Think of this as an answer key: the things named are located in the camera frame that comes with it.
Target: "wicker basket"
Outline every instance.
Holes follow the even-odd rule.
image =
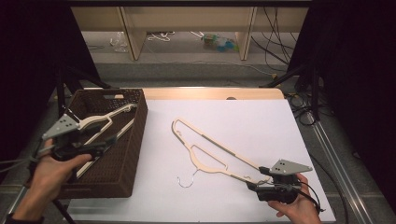
[[[113,117],[113,124],[94,142],[116,134],[133,117],[134,124],[105,155],[72,184],[64,184],[60,199],[126,198],[132,195],[140,146],[145,130],[148,107],[142,90],[77,91],[68,109],[79,119],[104,115],[115,109],[136,103],[137,108]]]

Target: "metal hook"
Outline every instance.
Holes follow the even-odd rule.
[[[177,177],[177,183],[178,183],[182,188],[184,188],[184,189],[187,189],[187,188],[191,187],[192,184],[194,183],[194,176],[195,176],[195,174],[196,174],[198,171],[199,171],[199,170],[196,170],[196,171],[194,172],[194,174],[192,174],[191,183],[190,183],[188,186],[183,186],[183,185],[180,184],[180,177]]]

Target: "human hand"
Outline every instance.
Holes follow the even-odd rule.
[[[44,147],[52,145],[48,140]],[[85,164],[92,158],[90,154],[78,155],[69,161],[56,161],[50,154],[43,155],[35,168],[31,187],[18,206],[14,219],[39,220],[47,204],[54,200],[61,185],[69,179],[74,168]]]
[[[296,175],[300,182],[308,184],[308,179],[305,176],[301,174]],[[301,191],[310,195],[308,186],[305,184],[301,185]],[[321,223],[314,204],[301,194],[299,194],[296,200],[291,204],[270,201],[268,205],[278,211],[276,214],[277,217],[287,216],[294,224]]]

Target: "floor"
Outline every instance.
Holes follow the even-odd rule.
[[[265,54],[257,44],[251,42],[249,55],[246,61],[239,59],[239,54],[235,49],[218,51],[204,45],[204,42],[195,34],[189,32],[168,34],[161,37],[163,40],[154,38],[147,40],[142,54],[138,61],[131,61],[129,54],[123,48],[117,49],[110,45],[118,40],[117,33],[83,33],[90,49],[92,58],[96,64],[101,79],[114,87],[182,87],[182,86],[201,86],[201,87],[252,87],[257,88],[271,82],[276,76],[285,74],[287,66],[279,59]],[[231,40],[235,37],[232,33],[219,33]],[[270,34],[255,33],[254,39],[264,48],[268,41],[264,37]],[[298,34],[281,34],[282,44],[293,47],[295,38]],[[272,51],[283,61],[289,58],[285,55],[281,47],[274,43],[268,44],[268,50]],[[289,55],[292,49],[286,48]],[[295,93],[293,89],[297,77],[292,77],[282,83],[280,88],[285,95]],[[91,83],[83,82],[84,87],[93,87]],[[320,122],[316,125],[306,125],[310,123],[309,113],[300,113],[301,107],[309,104],[309,92],[301,93],[298,96],[289,97],[290,108],[298,110],[295,113],[296,122],[300,128],[302,137],[308,151],[312,154],[313,160],[318,160],[319,164],[325,168],[329,177],[315,163],[320,182],[326,192],[328,200],[332,206],[336,223],[396,223],[396,216],[389,207],[386,199],[379,191],[374,180],[368,174],[364,164],[354,155],[353,146],[349,143],[342,127],[337,121],[337,117],[326,104],[324,92],[320,95],[320,103],[325,105],[320,109]],[[56,120],[57,102],[54,95],[49,99],[48,110],[43,115],[42,122],[37,126],[33,133],[30,144],[21,153],[21,158],[26,158],[35,149],[36,139],[48,129]],[[320,141],[318,136],[323,131],[328,138],[328,142]],[[329,160],[328,145],[330,150],[338,157],[339,166],[334,167],[334,163]],[[342,168],[344,175],[338,174],[338,168]],[[21,184],[28,177],[25,167],[18,167],[11,170],[5,181],[0,185],[0,217],[3,217],[10,206],[13,204],[21,189]],[[345,193],[343,197],[337,191],[336,186],[344,189],[345,182],[350,183],[350,187],[355,191]],[[346,200],[347,210],[343,207],[342,199]],[[361,205],[353,203],[359,199]],[[360,214],[359,209],[365,209],[365,215]],[[62,215],[52,205],[45,214],[45,223],[60,223]]]

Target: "white paper sheet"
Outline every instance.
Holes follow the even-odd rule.
[[[191,187],[182,188],[177,177],[181,184],[189,185],[196,168],[188,150],[172,133],[176,118],[187,120],[260,166],[272,167],[279,159],[313,166],[286,100],[148,100],[132,197],[72,200],[68,208],[72,218],[133,222],[288,221],[286,217],[276,217],[276,211],[260,202],[244,182],[224,174],[198,171]],[[230,161],[233,172],[262,177],[238,162]],[[320,214],[321,220],[334,222],[316,172],[304,175],[326,209]]]

